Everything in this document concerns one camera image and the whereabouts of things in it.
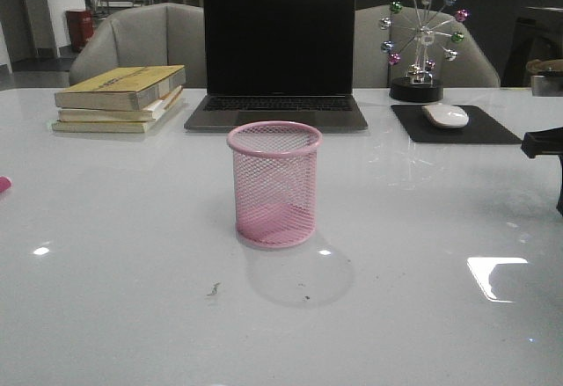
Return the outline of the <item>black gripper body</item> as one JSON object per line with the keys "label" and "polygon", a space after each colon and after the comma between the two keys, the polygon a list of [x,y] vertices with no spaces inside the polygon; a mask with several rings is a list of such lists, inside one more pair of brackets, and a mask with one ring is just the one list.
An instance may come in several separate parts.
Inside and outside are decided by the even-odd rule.
{"label": "black gripper body", "polygon": [[560,184],[559,198],[556,208],[562,216],[563,215],[563,155],[562,154],[559,154],[559,163],[561,168],[561,184]]}

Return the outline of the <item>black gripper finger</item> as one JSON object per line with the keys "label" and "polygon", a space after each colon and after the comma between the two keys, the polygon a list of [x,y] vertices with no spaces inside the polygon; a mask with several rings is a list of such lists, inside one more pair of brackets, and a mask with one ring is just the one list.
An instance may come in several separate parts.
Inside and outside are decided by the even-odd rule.
{"label": "black gripper finger", "polygon": [[542,131],[526,132],[521,150],[528,158],[537,156],[562,155],[563,127]]}

